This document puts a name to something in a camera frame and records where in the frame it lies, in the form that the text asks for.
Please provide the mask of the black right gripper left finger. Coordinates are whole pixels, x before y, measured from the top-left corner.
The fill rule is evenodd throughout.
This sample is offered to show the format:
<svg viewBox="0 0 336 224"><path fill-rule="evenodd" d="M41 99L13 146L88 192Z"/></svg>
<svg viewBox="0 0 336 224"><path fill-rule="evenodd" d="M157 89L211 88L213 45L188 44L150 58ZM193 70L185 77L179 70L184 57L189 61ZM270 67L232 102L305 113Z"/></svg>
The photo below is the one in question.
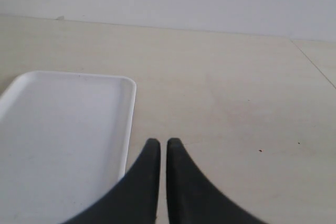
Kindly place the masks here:
<svg viewBox="0 0 336 224"><path fill-rule="evenodd" d="M155 223L160 168L160 142L150 138L119 182L66 223Z"/></svg>

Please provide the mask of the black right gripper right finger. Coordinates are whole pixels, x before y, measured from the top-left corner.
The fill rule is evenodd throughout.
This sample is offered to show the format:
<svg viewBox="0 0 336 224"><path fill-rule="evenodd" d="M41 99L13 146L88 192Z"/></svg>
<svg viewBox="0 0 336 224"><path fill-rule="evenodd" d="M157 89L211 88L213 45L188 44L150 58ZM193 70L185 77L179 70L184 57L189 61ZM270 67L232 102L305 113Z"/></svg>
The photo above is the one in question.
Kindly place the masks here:
<svg viewBox="0 0 336 224"><path fill-rule="evenodd" d="M170 223L264 223L219 191L179 138L167 142L166 200Z"/></svg>

